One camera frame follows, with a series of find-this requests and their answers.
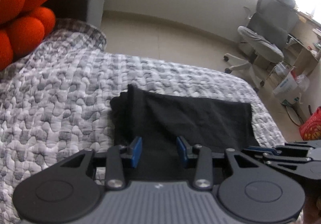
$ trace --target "red bag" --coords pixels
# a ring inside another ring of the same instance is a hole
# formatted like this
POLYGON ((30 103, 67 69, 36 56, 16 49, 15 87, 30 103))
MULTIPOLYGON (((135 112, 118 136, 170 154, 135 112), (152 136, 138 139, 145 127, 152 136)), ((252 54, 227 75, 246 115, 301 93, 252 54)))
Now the red bag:
POLYGON ((300 126, 300 135, 304 141, 321 139, 321 106, 300 126))

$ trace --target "gray sofa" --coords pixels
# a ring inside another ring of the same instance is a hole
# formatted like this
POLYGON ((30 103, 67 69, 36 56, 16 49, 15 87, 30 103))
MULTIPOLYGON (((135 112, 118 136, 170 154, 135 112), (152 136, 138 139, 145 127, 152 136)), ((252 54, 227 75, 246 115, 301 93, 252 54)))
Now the gray sofa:
POLYGON ((105 0, 48 0, 43 6, 50 8, 57 18, 74 18, 100 28, 105 0))

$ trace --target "ribbed gray panel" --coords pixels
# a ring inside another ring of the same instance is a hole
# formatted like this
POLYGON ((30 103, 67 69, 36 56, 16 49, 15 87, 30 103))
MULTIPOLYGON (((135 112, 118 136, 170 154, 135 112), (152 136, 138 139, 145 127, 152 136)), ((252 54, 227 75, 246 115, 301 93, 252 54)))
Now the ribbed gray panel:
POLYGON ((132 182, 106 193, 101 204, 72 224, 240 224, 226 215, 209 192, 186 182, 132 182))

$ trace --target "office chair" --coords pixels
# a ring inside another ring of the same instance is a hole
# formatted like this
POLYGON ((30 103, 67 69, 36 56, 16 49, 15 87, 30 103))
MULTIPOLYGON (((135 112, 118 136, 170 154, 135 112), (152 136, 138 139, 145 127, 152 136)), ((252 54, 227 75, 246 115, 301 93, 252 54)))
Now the office chair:
POLYGON ((224 60, 233 60, 236 65, 225 69, 229 74, 235 70, 248 70, 254 81, 255 90, 264 86, 265 78, 258 78, 253 70, 257 55, 263 56, 272 63, 282 62, 282 49, 288 41, 288 33, 299 19, 294 0, 258 0, 256 12, 251 17, 247 27, 238 27, 238 33, 244 39, 241 44, 249 44, 253 48, 248 60, 225 54, 224 60))

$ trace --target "patterned quilt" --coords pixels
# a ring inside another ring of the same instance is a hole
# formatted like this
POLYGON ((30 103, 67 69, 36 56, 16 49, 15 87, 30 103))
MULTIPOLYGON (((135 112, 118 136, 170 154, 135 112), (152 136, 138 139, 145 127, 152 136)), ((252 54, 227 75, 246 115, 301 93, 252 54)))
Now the patterned quilt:
POLYGON ((0 72, 0 223, 17 223, 19 182, 82 149, 113 145, 110 100, 139 88, 175 96, 249 102, 262 146, 285 142, 252 87, 222 72, 105 52, 105 35, 71 19, 30 55, 0 72))

